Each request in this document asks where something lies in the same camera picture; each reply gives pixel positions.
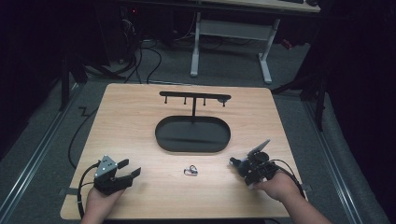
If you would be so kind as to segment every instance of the human hand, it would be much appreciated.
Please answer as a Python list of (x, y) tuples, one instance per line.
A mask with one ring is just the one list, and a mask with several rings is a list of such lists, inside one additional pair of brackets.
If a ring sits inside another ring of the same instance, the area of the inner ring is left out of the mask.
[(114, 204), (124, 191), (125, 189), (122, 189), (107, 196), (101, 193), (98, 189), (91, 188), (87, 196), (85, 215), (81, 220), (81, 223), (102, 223), (110, 214)]
[(301, 197), (294, 181), (282, 171), (277, 171), (270, 180), (254, 184), (254, 189), (262, 189), (268, 196), (282, 203), (290, 196), (297, 195)]

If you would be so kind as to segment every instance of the wooden tabletop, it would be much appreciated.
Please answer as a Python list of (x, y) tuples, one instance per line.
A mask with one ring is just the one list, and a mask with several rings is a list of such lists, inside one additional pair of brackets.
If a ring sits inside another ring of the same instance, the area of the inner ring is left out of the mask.
[(265, 7), (281, 10), (299, 11), (299, 12), (320, 12), (320, 7), (311, 7), (305, 1), (300, 3), (292, 3), (281, 0), (201, 0), (202, 2), (240, 5), (246, 7)]
[[(155, 128), (162, 119), (191, 115), (192, 99), (171, 97), (164, 103), (160, 91), (187, 91), (230, 94), (222, 106), (217, 100), (197, 100), (196, 116), (223, 119), (231, 129), (231, 139), (221, 152), (172, 153), (159, 147)], [(121, 196), (109, 218), (237, 218), (287, 217), (283, 205), (263, 191), (250, 190), (229, 164), (243, 159), (266, 139), (270, 159), (285, 161), (300, 180), (288, 139), (271, 92), (265, 88), (203, 87), (110, 84), (106, 88), (77, 170), (70, 184), (76, 189), (83, 172), (108, 155), (130, 164), (116, 176), (128, 175), (141, 167), (141, 175)], [(184, 175), (195, 165), (198, 176)], [(94, 170), (85, 182), (93, 181)], [(83, 204), (91, 186), (82, 190)], [(64, 219), (79, 219), (77, 197), (67, 195), (61, 211)]]

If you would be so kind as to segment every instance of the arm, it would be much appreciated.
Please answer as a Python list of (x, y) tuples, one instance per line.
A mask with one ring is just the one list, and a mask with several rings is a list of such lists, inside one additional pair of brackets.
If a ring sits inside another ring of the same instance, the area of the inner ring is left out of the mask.
[(124, 191), (125, 189), (122, 189), (106, 196), (96, 188), (92, 188), (88, 193), (85, 215), (81, 220), (81, 224), (102, 223)]
[(283, 203), (296, 224), (331, 223), (311, 203), (303, 198), (290, 177), (277, 172), (273, 179), (257, 183), (255, 189), (264, 190), (271, 198)]

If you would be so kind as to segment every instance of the dark background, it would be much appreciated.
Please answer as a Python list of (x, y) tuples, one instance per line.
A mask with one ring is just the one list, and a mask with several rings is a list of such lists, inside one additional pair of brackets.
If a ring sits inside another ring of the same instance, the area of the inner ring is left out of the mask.
[[(293, 45), (312, 44), (296, 78), (327, 72), (327, 92), (344, 137), (376, 198), (396, 222), (395, 3), (335, 0), (321, 1), (320, 6), (323, 15), (352, 20), (284, 20), (276, 43), (288, 39)], [(103, 8), (110, 11), (105, 16)], [(138, 12), (139, 25), (150, 28), (146, 34), (169, 45), (177, 37), (173, 31), (183, 34), (191, 23), (190, 13)], [(117, 6), (95, 8), (67, 1), (0, 3), (0, 158), (59, 79), (66, 52), (100, 64), (124, 59), (118, 13)]]

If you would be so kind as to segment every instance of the gray carpet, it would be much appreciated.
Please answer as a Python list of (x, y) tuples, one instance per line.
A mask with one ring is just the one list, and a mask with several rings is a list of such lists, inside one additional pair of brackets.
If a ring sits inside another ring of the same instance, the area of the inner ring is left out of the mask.
[[(148, 47), (152, 44), (152, 42), (148, 42), (145, 45)], [(215, 47), (216, 43), (202, 46), (204, 49), (201, 51), (199, 76), (191, 78), (189, 75), (191, 46), (175, 45), (170, 49), (158, 44), (152, 49), (160, 52), (162, 63), (150, 77), (151, 83), (166, 81), (196, 85), (273, 89), (294, 79), (302, 59), (309, 50), (307, 45), (290, 50), (274, 45), (268, 58), (273, 84), (268, 86), (263, 83), (260, 65), (256, 61), (257, 56), (252, 53), (257, 50), (259, 45), (260, 42), (243, 46), (228, 43), (216, 49), (210, 49)], [(138, 70), (143, 82), (146, 81), (147, 75), (157, 65), (159, 59), (155, 52), (143, 50), (143, 60)], [(8, 223), (78, 223), (78, 221), (62, 220), (59, 215), (64, 201), (63, 189), (68, 188), (74, 174), (74, 169), (67, 159), (67, 150), (78, 126), (85, 119), (81, 116), (82, 109), (80, 107), (86, 107), (86, 113), (91, 113), (99, 106), (105, 87), (110, 82), (113, 80), (106, 77), (90, 76), (88, 83), (74, 98), (75, 101), (71, 104), (57, 133), (49, 143), (47, 154), (36, 172), (32, 174), (31, 182), (9, 217)], [(137, 83), (137, 76), (134, 75), (130, 82)], [(275, 101), (302, 180), (312, 189), (307, 192), (309, 201), (333, 223), (349, 222), (337, 188), (334, 186), (331, 172), (326, 165), (320, 139), (323, 137), (332, 149), (337, 167), (341, 170), (360, 211), (361, 223), (389, 223), (376, 202), (375, 196), (370, 191), (364, 176), (361, 175), (359, 166), (348, 150), (332, 112), (330, 100), (326, 101), (327, 109), (323, 120), (324, 133), (318, 134), (316, 127), (312, 125), (312, 118), (307, 113), (306, 108), (309, 104), (301, 102), (295, 93), (288, 91), (276, 95)], [(24, 166), (39, 146), (46, 130), (58, 115), (60, 96), (60, 85), (57, 85), (48, 100), (33, 114), (18, 142), (1, 161), (0, 202), (7, 198)], [(74, 163), (78, 162), (93, 119), (94, 117), (88, 119), (82, 126), (72, 145), (72, 161)], [(278, 221), (291, 223), (289, 218), (279, 218)]]

